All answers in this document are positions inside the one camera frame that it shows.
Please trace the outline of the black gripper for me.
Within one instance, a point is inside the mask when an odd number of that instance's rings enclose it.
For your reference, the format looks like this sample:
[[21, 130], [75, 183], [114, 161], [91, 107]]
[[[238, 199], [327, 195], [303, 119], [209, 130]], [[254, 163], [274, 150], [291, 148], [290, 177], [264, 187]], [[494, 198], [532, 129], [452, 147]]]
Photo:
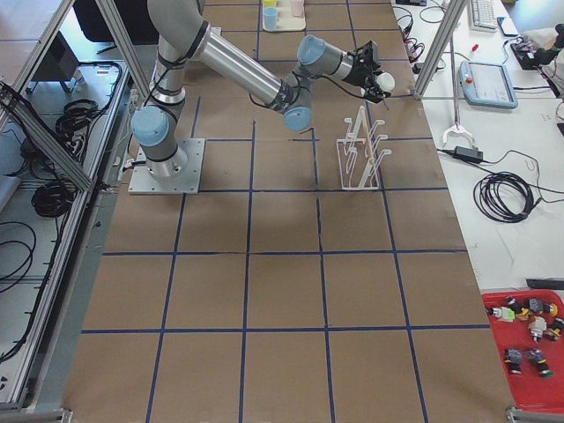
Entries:
[[351, 56], [352, 68], [343, 80], [353, 86], [365, 89], [365, 99], [372, 103], [379, 103], [390, 97], [390, 92], [384, 91], [376, 85], [379, 61], [373, 57]]

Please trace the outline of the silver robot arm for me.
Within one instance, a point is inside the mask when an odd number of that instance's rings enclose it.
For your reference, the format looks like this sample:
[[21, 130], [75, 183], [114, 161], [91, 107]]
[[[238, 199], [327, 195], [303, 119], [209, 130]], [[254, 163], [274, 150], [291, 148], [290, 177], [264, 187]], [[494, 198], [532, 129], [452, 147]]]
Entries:
[[208, 85], [225, 79], [246, 92], [260, 108], [282, 116], [289, 130], [306, 129], [312, 115], [312, 85], [325, 78], [360, 89], [359, 98], [379, 103], [395, 87], [385, 72], [377, 46], [368, 41], [342, 50], [322, 38], [307, 35], [297, 51], [297, 63], [279, 78], [212, 30], [202, 1], [150, 1], [147, 10], [159, 35], [158, 54], [145, 104], [133, 115], [130, 129], [144, 154], [145, 169], [160, 181], [187, 174], [192, 158], [175, 136], [186, 100], [185, 77], [209, 71]]

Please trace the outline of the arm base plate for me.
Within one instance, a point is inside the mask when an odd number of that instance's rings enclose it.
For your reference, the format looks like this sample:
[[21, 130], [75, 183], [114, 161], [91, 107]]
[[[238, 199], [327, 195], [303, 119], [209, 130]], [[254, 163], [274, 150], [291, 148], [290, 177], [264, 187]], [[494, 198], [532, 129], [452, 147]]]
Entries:
[[130, 178], [131, 195], [197, 194], [201, 182], [205, 139], [189, 138], [178, 141], [178, 149], [170, 160], [155, 162], [146, 158], [139, 148], [137, 160], [145, 161], [135, 166]]

